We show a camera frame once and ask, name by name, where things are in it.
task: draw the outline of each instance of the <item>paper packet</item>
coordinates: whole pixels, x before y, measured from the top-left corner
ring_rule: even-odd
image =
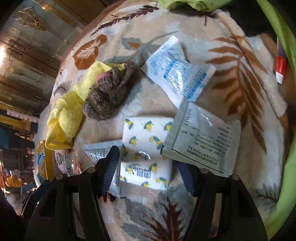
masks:
[[[197,100],[216,68],[188,63],[179,40],[171,36],[147,59],[141,70],[179,108],[183,97],[193,102]]]
[[[228,177],[236,161],[240,134],[240,120],[225,123],[184,98],[161,154]]]
[[[121,180],[147,188],[166,190],[172,175],[172,160],[160,154],[173,118],[130,116],[123,126]]]
[[[99,159],[105,158],[107,156],[111,147],[114,145],[119,147],[120,155],[122,155],[122,140],[85,144],[83,145],[83,150],[92,159],[94,164],[97,164]],[[120,182],[120,176],[119,176],[120,161],[121,160],[119,160],[119,163],[116,167],[116,170],[108,191],[110,194],[118,198],[126,196],[125,191],[122,188],[122,182]]]

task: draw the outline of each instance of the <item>black mount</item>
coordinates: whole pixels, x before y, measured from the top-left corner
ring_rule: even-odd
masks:
[[[222,194],[220,221],[215,241],[267,241],[258,209],[238,175],[216,176],[208,169],[177,162],[188,192],[198,197],[184,235],[186,241],[208,240],[216,194]]]
[[[24,240],[84,240],[76,235],[73,213],[72,194],[79,193],[85,240],[111,241],[97,197],[104,195],[109,189],[119,158],[119,148],[113,146],[106,158],[100,159],[95,167],[88,168],[80,175],[56,175],[32,215]],[[193,197],[198,197],[184,241],[208,240],[217,193],[222,194],[219,227],[217,236],[209,240],[268,240],[260,214],[238,175],[221,177],[208,169],[177,163],[187,191]]]
[[[76,236],[73,214],[72,193],[79,193],[81,224],[85,239],[111,241],[97,197],[103,196],[109,189],[119,158],[119,148],[113,146],[106,158],[100,159],[95,167],[88,168],[80,175],[56,175],[32,215],[24,240],[84,240]]]

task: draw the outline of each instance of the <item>bee print packet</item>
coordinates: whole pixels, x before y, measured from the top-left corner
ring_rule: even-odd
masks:
[[[160,154],[173,118],[125,117],[120,179],[146,188],[166,190],[172,176],[172,160]]]

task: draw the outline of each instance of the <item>red label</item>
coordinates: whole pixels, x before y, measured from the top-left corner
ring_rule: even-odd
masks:
[[[276,56],[276,72],[285,75],[287,67],[287,60],[279,55]]]

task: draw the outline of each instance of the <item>green fabric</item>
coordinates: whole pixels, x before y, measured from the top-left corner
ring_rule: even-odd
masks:
[[[265,229],[270,240],[286,221],[296,203],[296,133],[284,168],[284,178],[279,200],[265,221]]]
[[[204,12],[211,12],[217,8],[225,6],[227,3],[231,1],[232,0],[158,0],[160,5],[166,8],[167,10],[173,10],[183,3],[188,3],[197,11]]]
[[[276,35],[281,42],[289,64],[294,73],[294,79],[296,80],[296,39],[292,31],[278,13],[278,11],[267,1],[267,0],[257,0],[260,7],[262,8],[264,14],[271,23]]]
[[[296,39],[278,11],[267,1],[257,0],[263,12],[270,21],[279,41],[285,49],[289,64],[296,79]],[[286,221],[294,205],[296,204],[296,134],[290,147],[287,163],[284,167],[284,178],[282,182],[279,200],[269,215],[264,225],[270,240]]]

